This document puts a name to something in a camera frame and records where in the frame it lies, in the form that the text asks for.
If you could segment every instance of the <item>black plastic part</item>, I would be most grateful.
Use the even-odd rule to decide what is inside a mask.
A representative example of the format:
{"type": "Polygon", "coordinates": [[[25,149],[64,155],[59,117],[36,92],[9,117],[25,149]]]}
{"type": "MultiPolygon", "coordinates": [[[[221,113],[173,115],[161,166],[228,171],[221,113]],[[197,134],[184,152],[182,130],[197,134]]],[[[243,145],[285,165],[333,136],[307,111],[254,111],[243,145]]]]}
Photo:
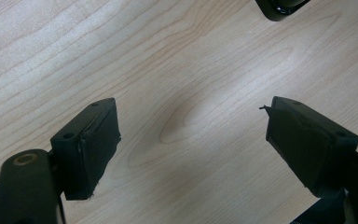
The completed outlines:
{"type": "Polygon", "coordinates": [[[337,197],[342,190],[340,168],[358,145],[358,135],[300,102],[274,97],[267,141],[278,151],[313,195],[337,197]]]}
{"type": "Polygon", "coordinates": [[[113,98],[87,106],[50,139],[67,200],[91,197],[120,139],[113,98]]]}
{"type": "Polygon", "coordinates": [[[297,217],[291,224],[343,224],[345,191],[336,198],[325,198],[316,202],[307,211],[297,217]]]}
{"type": "Polygon", "coordinates": [[[348,194],[344,203],[346,223],[358,224],[358,197],[348,194]]]}
{"type": "Polygon", "coordinates": [[[271,21],[281,21],[292,15],[310,0],[255,0],[263,14],[271,21]]]}
{"type": "Polygon", "coordinates": [[[64,223],[48,153],[31,149],[4,162],[0,173],[0,224],[64,223]]]}

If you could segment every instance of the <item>wooden table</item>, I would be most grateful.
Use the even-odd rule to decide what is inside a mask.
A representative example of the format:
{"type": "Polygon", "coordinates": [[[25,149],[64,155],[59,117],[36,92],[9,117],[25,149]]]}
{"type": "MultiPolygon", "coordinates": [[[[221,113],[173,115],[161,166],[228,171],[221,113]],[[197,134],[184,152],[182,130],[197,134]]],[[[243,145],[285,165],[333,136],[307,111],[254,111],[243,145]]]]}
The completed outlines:
{"type": "Polygon", "coordinates": [[[316,199],[265,141],[279,95],[358,134],[358,1],[0,0],[0,166],[117,99],[122,142],[68,223],[289,223],[316,199]]]}

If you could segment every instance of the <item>circular hole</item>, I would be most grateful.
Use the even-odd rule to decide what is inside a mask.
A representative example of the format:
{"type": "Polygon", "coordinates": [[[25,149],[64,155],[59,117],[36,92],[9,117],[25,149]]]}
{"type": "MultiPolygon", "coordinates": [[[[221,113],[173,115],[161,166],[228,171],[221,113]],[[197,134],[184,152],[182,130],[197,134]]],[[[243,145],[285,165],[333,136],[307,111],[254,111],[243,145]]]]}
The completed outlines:
{"type": "Polygon", "coordinates": [[[30,161],[33,157],[34,156],[31,156],[31,155],[23,155],[23,156],[19,157],[17,159],[17,161],[20,163],[26,163],[26,162],[30,161]]]}
{"type": "Polygon", "coordinates": [[[22,166],[37,160],[37,155],[34,153],[27,153],[19,156],[13,161],[15,165],[22,166]]]}
{"type": "Polygon", "coordinates": [[[66,134],[63,135],[63,138],[71,138],[73,136],[74,136],[73,133],[66,133],[66,134]]]}
{"type": "Polygon", "coordinates": [[[346,136],[346,134],[345,134],[345,133],[342,133],[342,132],[336,132],[336,134],[337,134],[338,136],[341,136],[341,137],[345,137],[345,136],[346,136]]]}

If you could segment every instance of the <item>black object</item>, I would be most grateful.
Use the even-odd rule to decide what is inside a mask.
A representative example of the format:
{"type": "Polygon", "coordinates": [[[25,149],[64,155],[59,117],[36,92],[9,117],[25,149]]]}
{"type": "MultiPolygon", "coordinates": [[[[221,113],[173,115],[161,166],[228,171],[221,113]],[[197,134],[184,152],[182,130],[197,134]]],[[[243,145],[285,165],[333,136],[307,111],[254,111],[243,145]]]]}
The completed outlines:
{"type": "Polygon", "coordinates": [[[120,141],[115,99],[87,106],[51,138],[52,150],[7,159],[0,173],[0,223],[65,223],[60,195],[88,199],[120,141]]]}
{"type": "Polygon", "coordinates": [[[255,0],[263,14],[271,21],[281,21],[292,15],[310,0],[255,0]]]}
{"type": "Polygon", "coordinates": [[[345,211],[347,223],[358,224],[358,136],[294,100],[275,96],[262,108],[269,115],[267,141],[322,198],[293,223],[343,223],[345,211]]]}

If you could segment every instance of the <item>wooden surface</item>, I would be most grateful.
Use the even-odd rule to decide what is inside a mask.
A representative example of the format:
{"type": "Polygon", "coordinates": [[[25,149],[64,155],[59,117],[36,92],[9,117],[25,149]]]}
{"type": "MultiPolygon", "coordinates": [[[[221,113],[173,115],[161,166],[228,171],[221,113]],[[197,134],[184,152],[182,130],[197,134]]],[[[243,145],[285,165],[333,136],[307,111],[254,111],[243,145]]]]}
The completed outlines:
{"type": "Polygon", "coordinates": [[[358,0],[0,0],[0,166],[117,99],[122,142],[68,223],[288,223],[316,199],[265,141],[279,95],[358,134],[358,0]]]}

